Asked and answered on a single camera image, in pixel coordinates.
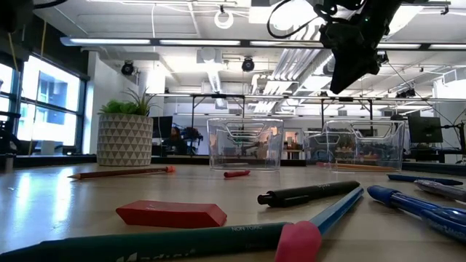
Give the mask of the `blue pencil with pink eraser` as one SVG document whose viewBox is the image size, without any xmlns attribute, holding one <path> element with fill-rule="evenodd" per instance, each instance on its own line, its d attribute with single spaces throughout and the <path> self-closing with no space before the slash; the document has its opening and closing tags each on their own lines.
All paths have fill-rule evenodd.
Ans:
<svg viewBox="0 0 466 262">
<path fill-rule="evenodd" d="M 361 186 L 327 207 L 309 221 L 283 227 L 275 253 L 275 262 L 315 262 L 323 235 L 331 229 L 362 197 Z"/>
</svg>

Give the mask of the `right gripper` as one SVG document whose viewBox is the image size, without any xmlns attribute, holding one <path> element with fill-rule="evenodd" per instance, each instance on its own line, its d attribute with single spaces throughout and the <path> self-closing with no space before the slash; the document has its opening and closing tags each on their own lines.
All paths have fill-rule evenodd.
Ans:
<svg viewBox="0 0 466 262">
<path fill-rule="evenodd" d="M 376 47 L 387 32 L 387 20 L 326 23 L 320 27 L 320 42 L 335 58 L 330 91 L 339 94 L 366 74 L 378 74 Z"/>
</svg>

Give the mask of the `long ceiling light bar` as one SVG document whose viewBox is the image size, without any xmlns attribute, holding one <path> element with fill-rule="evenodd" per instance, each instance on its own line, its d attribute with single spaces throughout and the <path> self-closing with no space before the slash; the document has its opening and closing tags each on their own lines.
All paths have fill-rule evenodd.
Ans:
<svg viewBox="0 0 466 262">
<path fill-rule="evenodd" d="M 145 39 L 145 38 L 74 38 L 61 37 L 67 47 L 239 47 L 239 48 L 286 48 L 325 49 L 319 41 L 247 40 L 247 39 Z M 383 41 L 376 46 L 380 50 L 396 51 L 466 51 L 466 43 L 403 43 Z"/>
</svg>

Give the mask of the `clear plastic bin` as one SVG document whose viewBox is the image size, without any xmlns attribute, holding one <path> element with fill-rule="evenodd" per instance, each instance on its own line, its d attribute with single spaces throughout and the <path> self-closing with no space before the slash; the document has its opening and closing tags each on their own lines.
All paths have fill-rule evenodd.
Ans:
<svg viewBox="0 0 466 262">
<path fill-rule="evenodd" d="M 319 133 L 304 139 L 310 164 L 363 164 L 392 170 L 336 169 L 332 172 L 398 172 L 403 161 L 406 124 L 403 121 L 327 121 Z"/>
<path fill-rule="evenodd" d="M 212 118 L 207 120 L 207 131 L 212 169 L 280 169 L 283 120 Z"/>
</svg>

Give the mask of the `red pencil with orange eraser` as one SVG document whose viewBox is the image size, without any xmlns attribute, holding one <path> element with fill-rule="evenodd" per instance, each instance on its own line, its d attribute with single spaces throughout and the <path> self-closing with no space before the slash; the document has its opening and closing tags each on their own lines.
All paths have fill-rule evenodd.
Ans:
<svg viewBox="0 0 466 262">
<path fill-rule="evenodd" d="M 139 174 L 152 174 L 158 172 L 172 173 L 175 172 L 174 166 L 147 168 L 147 169 L 134 169 L 134 170 L 112 170 L 112 171 L 99 171 L 99 172 L 84 172 L 75 175 L 70 175 L 68 178 L 82 180 L 89 178 L 102 178 L 120 175 L 139 175 Z"/>
</svg>

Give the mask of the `black pen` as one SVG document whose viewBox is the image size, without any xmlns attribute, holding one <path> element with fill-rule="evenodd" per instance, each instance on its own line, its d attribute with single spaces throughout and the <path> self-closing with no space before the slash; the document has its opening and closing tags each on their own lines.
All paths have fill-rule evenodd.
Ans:
<svg viewBox="0 0 466 262">
<path fill-rule="evenodd" d="M 260 205 L 268 205 L 269 207 L 292 207 L 308 203 L 314 199 L 347 194 L 359 186 L 359 182 L 351 180 L 299 188 L 280 189 L 258 195 L 257 201 Z"/>
</svg>

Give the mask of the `person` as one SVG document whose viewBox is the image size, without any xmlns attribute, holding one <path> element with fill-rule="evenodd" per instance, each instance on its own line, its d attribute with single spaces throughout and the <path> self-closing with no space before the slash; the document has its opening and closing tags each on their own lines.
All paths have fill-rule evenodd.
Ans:
<svg viewBox="0 0 466 262">
<path fill-rule="evenodd" d="M 164 141 L 168 151 L 172 151 L 177 155 L 187 154 L 187 144 L 181 137 L 181 132 L 178 127 L 172 127 L 170 137 Z"/>
</svg>

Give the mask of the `large window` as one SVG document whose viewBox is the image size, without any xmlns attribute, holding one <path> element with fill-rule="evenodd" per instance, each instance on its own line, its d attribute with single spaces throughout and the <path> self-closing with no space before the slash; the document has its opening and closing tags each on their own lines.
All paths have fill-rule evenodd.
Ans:
<svg viewBox="0 0 466 262">
<path fill-rule="evenodd" d="M 85 84 L 34 56 L 18 70 L 0 63 L 0 139 L 5 130 L 18 155 L 71 154 L 82 138 Z"/>
</svg>

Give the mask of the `succulent in patterned grey pot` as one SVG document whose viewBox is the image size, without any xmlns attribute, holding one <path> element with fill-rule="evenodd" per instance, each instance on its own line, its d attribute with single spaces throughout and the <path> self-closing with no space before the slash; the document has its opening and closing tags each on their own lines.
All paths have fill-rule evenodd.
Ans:
<svg viewBox="0 0 466 262">
<path fill-rule="evenodd" d="M 129 100 L 110 100 L 100 109 L 96 159 L 100 166 L 145 167 L 151 164 L 154 94 L 128 89 Z"/>
</svg>

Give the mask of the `black background rig frame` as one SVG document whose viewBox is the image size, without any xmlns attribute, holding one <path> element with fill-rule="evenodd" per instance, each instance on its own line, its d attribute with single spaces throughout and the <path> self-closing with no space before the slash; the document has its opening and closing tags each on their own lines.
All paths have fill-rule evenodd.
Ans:
<svg viewBox="0 0 466 262">
<path fill-rule="evenodd" d="M 194 119 L 194 112 L 195 108 L 205 99 L 205 98 L 212 98 L 212 99 L 227 99 L 231 98 L 234 102 L 236 102 L 240 108 L 242 109 L 242 113 L 238 116 L 242 118 L 245 117 L 245 95 L 238 95 L 238 94 L 222 94 L 222 93 L 210 93 L 210 94 L 190 94 L 192 98 L 191 103 L 191 119 Z"/>
<path fill-rule="evenodd" d="M 318 100 L 320 101 L 320 119 L 321 119 L 321 126 L 325 123 L 325 107 L 324 102 L 329 100 L 331 103 L 333 102 L 343 102 L 343 103 L 350 103 L 350 102 L 359 102 L 362 107 L 364 107 L 369 112 L 369 119 L 371 121 L 374 120 L 374 99 L 373 98 L 353 98 L 353 97 L 319 97 Z"/>
</svg>

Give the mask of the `grey pen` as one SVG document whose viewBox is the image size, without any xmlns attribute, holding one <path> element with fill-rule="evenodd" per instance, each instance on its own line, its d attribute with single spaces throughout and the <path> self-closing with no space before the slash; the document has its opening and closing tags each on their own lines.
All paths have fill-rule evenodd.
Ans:
<svg viewBox="0 0 466 262">
<path fill-rule="evenodd" d="M 431 194 L 436 194 L 442 197 L 458 200 L 466 203 L 466 190 L 455 187 L 446 186 L 442 183 L 430 180 L 416 180 L 414 184 L 423 191 Z"/>
</svg>

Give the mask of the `red eraser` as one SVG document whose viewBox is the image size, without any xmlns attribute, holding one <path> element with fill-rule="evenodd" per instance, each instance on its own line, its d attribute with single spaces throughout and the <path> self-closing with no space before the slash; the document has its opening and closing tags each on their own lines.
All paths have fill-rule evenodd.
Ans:
<svg viewBox="0 0 466 262">
<path fill-rule="evenodd" d="M 128 225 L 180 229 L 220 227 L 227 220 L 216 204 L 138 200 L 118 207 L 116 213 Z"/>
</svg>

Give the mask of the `black aluminium table frame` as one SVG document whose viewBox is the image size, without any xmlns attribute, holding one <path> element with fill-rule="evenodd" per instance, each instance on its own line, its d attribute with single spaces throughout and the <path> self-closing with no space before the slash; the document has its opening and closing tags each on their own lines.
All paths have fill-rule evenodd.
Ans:
<svg viewBox="0 0 466 262">
<path fill-rule="evenodd" d="M 52 156 L 16 156 L 14 158 L 13 167 L 45 167 L 55 165 L 72 165 L 72 164 L 88 164 L 96 163 L 96 155 L 52 155 Z M 194 164 L 209 166 L 209 159 L 206 156 L 200 157 L 167 157 L 160 158 L 153 156 L 152 164 Z M 438 164 L 427 162 L 404 162 L 402 164 L 403 171 L 428 172 L 444 175 L 456 175 L 466 177 L 466 165 L 460 164 Z"/>
</svg>

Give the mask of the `dark blue pen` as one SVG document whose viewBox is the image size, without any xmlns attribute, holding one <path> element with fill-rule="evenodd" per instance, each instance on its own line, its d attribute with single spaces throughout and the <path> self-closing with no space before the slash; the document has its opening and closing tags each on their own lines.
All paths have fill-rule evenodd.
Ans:
<svg viewBox="0 0 466 262">
<path fill-rule="evenodd" d="M 458 181 L 458 180 L 444 179 L 444 178 L 429 178 L 429 177 L 419 177 L 419 176 L 399 175 L 399 174 L 387 174 L 387 177 L 390 180 L 397 180 L 397 181 L 404 181 L 404 182 L 414 182 L 416 180 L 428 180 L 428 181 L 434 181 L 437 183 L 441 183 L 447 186 L 459 186 L 463 184 L 463 182 Z"/>
</svg>

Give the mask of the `black computer monitor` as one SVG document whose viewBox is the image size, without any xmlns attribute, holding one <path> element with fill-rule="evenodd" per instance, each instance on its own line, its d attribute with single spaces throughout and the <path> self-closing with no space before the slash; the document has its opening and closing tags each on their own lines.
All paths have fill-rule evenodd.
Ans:
<svg viewBox="0 0 466 262">
<path fill-rule="evenodd" d="M 169 138 L 171 134 L 173 118 L 171 116 L 153 117 L 153 138 Z"/>
<path fill-rule="evenodd" d="M 441 120 L 438 117 L 409 116 L 408 128 L 412 143 L 442 143 Z"/>
</svg>

